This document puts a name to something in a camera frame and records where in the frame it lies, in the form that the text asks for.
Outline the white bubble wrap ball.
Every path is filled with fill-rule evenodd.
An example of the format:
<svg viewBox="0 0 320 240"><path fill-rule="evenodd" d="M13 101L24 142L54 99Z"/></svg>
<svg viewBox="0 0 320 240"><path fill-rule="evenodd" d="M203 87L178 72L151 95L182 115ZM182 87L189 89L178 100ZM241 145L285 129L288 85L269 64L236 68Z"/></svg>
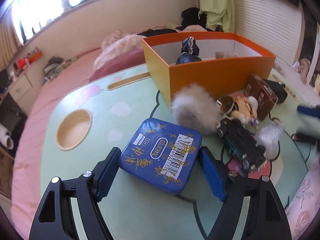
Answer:
<svg viewBox="0 0 320 240"><path fill-rule="evenodd" d="M278 119L274 119L270 124L259 128L254 136L259 145L265 147L265 158L276 160L279 155L279 140L284 131L284 125Z"/></svg>

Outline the brown small carton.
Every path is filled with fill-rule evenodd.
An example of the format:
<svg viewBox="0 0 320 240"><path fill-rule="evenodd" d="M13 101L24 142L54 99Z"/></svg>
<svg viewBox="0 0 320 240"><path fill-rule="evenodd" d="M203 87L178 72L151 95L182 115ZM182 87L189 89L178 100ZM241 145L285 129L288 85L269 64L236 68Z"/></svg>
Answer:
<svg viewBox="0 0 320 240"><path fill-rule="evenodd" d="M253 96L258 102L257 117L263 121L278 102L270 86L259 76L251 74L244 91L245 97Z"/></svg>

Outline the green toy car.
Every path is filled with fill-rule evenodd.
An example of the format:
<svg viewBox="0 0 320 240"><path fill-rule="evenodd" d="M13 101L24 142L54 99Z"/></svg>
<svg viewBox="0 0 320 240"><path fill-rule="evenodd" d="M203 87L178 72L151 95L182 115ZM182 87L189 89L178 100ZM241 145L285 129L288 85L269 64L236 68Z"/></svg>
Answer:
<svg viewBox="0 0 320 240"><path fill-rule="evenodd" d="M225 117L216 127L217 135L228 146L228 154L236 156L244 171L257 172L266 164L266 148L244 128L239 119Z"/></svg>

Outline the doll figure keychain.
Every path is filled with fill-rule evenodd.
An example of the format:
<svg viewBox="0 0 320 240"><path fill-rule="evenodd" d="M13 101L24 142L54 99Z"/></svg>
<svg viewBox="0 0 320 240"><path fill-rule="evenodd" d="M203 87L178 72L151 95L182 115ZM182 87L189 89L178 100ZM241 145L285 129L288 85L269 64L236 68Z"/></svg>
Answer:
<svg viewBox="0 0 320 240"><path fill-rule="evenodd" d="M223 113L223 117L238 119L243 126L250 125L253 128L258 128L258 102L255 97L238 96L233 99L231 96L225 96L218 98L217 104Z"/></svg>

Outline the orange cardboard box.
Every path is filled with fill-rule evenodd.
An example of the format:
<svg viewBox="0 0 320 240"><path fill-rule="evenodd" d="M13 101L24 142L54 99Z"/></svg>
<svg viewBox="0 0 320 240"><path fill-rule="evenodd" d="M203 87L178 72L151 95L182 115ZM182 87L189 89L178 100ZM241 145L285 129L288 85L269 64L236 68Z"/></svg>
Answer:
<svg viewBox="0 0 320 240"><path fill-rule="evenodd" d="M199 62L176 64L182 42L195 39ZM147 69L167 106L183 87L196 83L213 97L229 95L247 86L250 75L268 78L275 55L235 33L181 32L143 40Z"/></svg>

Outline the fluffy fur pompom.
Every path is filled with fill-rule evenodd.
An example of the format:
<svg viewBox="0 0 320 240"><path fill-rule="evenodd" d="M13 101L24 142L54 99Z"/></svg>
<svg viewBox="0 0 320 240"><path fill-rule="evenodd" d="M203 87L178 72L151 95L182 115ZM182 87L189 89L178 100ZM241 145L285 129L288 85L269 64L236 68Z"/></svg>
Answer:
<svg viewBox="0 0 320 240"><path fill-rule="evenodd" d="M216 101L200 85L183 87L174 96L171 112L175 122L183 127L194 129L202 135L210 135L222 117Z"/></svg>

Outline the blue tin box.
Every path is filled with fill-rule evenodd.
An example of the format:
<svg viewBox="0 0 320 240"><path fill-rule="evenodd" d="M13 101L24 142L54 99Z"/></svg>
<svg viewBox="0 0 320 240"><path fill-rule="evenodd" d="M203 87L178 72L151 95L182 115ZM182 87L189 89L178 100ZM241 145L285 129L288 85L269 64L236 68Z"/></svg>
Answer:
<svg viewBox="0 0 320 240"><path fill-rule="evenodd" d="M170 194L185 188L202 142L193 129L156 118L145 119L121 153L119 166Z"/></svg>

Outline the black lace pouch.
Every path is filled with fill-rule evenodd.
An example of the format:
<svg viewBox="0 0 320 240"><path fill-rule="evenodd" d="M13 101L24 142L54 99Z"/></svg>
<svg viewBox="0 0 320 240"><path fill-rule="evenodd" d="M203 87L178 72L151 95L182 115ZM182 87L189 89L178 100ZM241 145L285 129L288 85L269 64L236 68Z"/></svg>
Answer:
<svg viewBox="0 0 320 240"><path fill-rule="evenodd" d="M202 61L199 58L200 49L196 40L190 36L182 42L181 54L176 61L176 65Z"/></svg>

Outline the white paper roll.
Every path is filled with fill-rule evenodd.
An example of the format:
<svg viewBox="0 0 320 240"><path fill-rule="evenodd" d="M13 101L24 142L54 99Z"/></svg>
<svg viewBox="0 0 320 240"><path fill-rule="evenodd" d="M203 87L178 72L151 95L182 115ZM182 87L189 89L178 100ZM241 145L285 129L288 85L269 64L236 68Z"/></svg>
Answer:
<svg viewBox="0 0 320 240"><path fill-rule="evenodd" d="M0 124L0 142L4 147L8 148L9 150L12 150L14 148L14 142L11 138L11 133L2 124Z"/></svg>

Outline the white desk with drawers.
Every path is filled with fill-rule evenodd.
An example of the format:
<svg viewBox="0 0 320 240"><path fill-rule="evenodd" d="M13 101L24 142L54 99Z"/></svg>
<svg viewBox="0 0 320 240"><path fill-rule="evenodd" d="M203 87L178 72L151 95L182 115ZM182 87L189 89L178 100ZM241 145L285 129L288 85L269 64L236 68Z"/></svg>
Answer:
<svg viewBox="0 0 320 240"><path fill-rule="evenodd" d="M9 85L8 90L3 97L6 98L7 96L11 96L26 115L31 113L31 109L42 88L44 78L43 56L32 64L29 63L30 55L33 55L38 51L40 50L35 48L32 53L28 54L27 64L24 66L16 80L12 81Z"/></svg>

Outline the green hanging cloth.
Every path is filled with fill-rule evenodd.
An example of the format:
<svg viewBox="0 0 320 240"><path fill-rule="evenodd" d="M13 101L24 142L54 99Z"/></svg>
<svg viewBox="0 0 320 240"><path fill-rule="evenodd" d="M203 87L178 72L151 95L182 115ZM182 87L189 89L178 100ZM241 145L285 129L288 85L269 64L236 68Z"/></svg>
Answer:
<svg viewBox="0 0 320 240"><path fill-rule="evenodd" d="M206 28L220 26L226 33L234 32L234 0L200 0L200 13L207 15Z"/></svg>

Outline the folded clothes pile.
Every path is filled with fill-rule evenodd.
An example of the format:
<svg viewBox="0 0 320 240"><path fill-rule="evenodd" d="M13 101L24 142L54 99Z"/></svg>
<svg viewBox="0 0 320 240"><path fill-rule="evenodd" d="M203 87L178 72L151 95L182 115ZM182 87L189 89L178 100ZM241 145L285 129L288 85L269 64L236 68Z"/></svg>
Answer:
<svg viewBox="0 0 320 240"><path fill-rule="evenodd" d="M71 59L64 60L57 56L50 58L46 66L43 68L44 78L42 84L44 85L48 81L56 79L63 70L67 69L77 59L77 57L73 57Z"/></svg>

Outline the orange tray on desk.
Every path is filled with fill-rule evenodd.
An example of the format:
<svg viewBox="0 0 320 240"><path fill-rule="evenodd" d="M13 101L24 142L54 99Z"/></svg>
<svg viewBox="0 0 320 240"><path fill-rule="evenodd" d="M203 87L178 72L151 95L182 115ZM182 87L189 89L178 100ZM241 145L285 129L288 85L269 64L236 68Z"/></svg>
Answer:
<svg viewBox="0 0 320 240"><path fill-rule="evenodd" d="M29 63L32 64L33 62L37 61L43 55L42 51L38 51L29 57Z"/></svg>

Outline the beige curtain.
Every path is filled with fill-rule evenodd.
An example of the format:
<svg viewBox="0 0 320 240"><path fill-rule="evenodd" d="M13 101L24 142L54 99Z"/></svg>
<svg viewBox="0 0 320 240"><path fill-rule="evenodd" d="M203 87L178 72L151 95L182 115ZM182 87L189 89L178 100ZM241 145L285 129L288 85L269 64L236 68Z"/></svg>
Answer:
<svg viewBox="0 0 320 240"><path fill-rule="evenodd" d="M22 46L12 19L12 9L1 18L0 25L0 68L4 70Z"/></svg>

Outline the pink floral quilt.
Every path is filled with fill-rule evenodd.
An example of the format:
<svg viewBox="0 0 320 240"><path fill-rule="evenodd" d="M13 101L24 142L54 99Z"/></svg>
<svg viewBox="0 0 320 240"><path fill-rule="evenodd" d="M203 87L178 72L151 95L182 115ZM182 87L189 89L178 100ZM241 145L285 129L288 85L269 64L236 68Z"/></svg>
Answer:
<svg viewBox="0 0 320 240"><path fill-rule="evenodd" d="M146 36L129 34L126 31L116 30L108 34L101 43L101 53L93 63L93 70L98 70L112 59L126 54L134 49L141 49Z"/></svg>

